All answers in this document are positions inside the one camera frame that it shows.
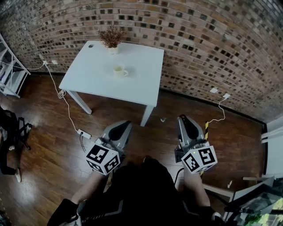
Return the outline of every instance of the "brick wall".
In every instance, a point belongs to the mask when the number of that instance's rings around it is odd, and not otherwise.
[[[66,72],[114,23],[125,42],[165,50],[162,88],[211,102],[227,92],[223,105],[268,122],[283,114],[282,15],[278,0],[3,0],[0,32],[26,67],[42,54]]]

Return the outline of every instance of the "wooden floor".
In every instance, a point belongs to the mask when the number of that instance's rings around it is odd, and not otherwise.
[[[61,79],[55,78],[57,85]],[[0,175],[0,196],[13,225],[43,226],[62,199],[70,198],[85,182],[91,170],[68,118],[67,105],[58,99],[50,77],[30,77],[21,96],[17,99],[0,94],[0,104],[34,125],[28,139],[32,150],[22,152],[22,183],[17,183],[14,176]],[[217,107],[161,91],[157,107],[143,128],[139,124],[144,106],[88,94],[81,97],[93,110],[92,115],[66,95],[77,129],[99,136],[114,122],[131,120],[133,132],[126,147],[129,159],[138,162],[144,155],[151,155],[167,167],[173,178],[182,168],[174,157],[177,116],[186,114],[203,128],[206,120],[222,118]],[[259,176],[264,165],[261,133],[262,125],[227,111],[224,121],[211,123],[209,141],[218,164],[204,173],[204,183],[227,188],[232,180],[231,190],[238,190],[246,186],[241,177]]]

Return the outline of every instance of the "white mug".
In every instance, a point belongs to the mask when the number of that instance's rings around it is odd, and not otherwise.
[[[129,72],[125,70],[125,67],[122,64],[115,65],[113,67],[113,72],[114,72],[114,75],[117,77],[124,77],[129,74]]]

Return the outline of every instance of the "dried plant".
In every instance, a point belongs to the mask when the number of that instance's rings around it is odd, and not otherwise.
[[[98,34],[100,35],[102,43],[107,48],[116,48],[121,43],[121,39],[126,34],[126,32],[118,29],[113,25],[110,25],[107,28],[107,31],[99,30]]]

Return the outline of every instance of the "black chair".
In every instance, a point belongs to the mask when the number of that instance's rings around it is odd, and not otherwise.
[[[0,126],[8,132],[8,136],[13,137],[15,147],[17,147],[18,142],[20,141],[28,150],[31,149],[31,147],[26,143],[26,140],[28,136],[27,127],[32,128],[32,124],[25,124],[24,118],[19,117],[17,119],[15,113],[3,110],[0,106]]]

